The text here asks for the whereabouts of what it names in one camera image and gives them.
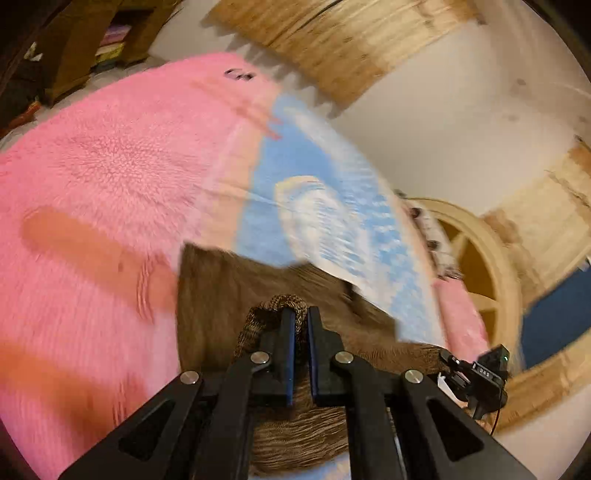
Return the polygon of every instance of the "pink cloth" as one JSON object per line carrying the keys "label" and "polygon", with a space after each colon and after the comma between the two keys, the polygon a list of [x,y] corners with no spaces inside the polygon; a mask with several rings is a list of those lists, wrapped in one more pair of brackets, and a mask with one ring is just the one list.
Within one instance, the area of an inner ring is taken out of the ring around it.
{"label": "pink cloth", "polygon": [[[214,54],[133,75],[60,111],[0,156],[0,355],[15,346],[65,378],[83,378],[114,408],[122,404],[115,419],[177,374],[174,315],[142,322],[69,265],[33,254],[21,223],[50,206],[140,254],[162,252],[176,270],[182,243],[200,235],[233,139],[252,124],[196,81],[241,67],[256,71]],[[226,82],[228,94],[277,94],[262,76],[243,83]],[[0,417],[41,480],[52,480],[100,438],[76,430],[68,412],[29,388],[36,372],[28,375],[18,387],[0,384]]]}
{"label": "pink cloth", "polygon": [[438,278],[434,285],[450,352],[467,362],[489,350],[482,317],[462,280]]}

